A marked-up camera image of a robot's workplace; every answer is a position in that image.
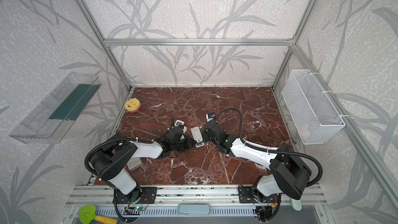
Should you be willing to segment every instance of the wall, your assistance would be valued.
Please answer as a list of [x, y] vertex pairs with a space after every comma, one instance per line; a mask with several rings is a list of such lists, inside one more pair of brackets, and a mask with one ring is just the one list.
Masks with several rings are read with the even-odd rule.
[[[85, 0], [106, 38], [285, 39], [294, 35], [308, 1]], [[286, 51], [256, 46], [167, 49], [121, 46], [113, 52], [134, 85], [214, 86], [271, 85]]]
[[[126, 87], [73, 0], [0, 0], [0, 219], [55, 223], [83, 159], [105, 140]], [[59, 144], [23, 144], [8, 136], [71, 71], [102, 86]]]
[[[396, 0], [320, 0], [298, 40], [386, 167], [398, 178], [397, 74], [398, 7]], [[291, 69], [293, 57], [276, 92]], [[288, 124], [297, 148], [324, 167], [320, 184], [337, 223], [398, 223], [398, 214], [342, 130], [322, 145], [305, 146]]]

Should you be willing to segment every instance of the yellow smiley face sponge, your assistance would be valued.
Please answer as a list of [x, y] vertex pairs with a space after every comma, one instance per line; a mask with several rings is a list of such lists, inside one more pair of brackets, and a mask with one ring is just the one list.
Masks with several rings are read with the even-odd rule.
[[140, 107], [141, 102], [137, 98], [129, 99], [125, 104], [127, 112], [137, 112]]

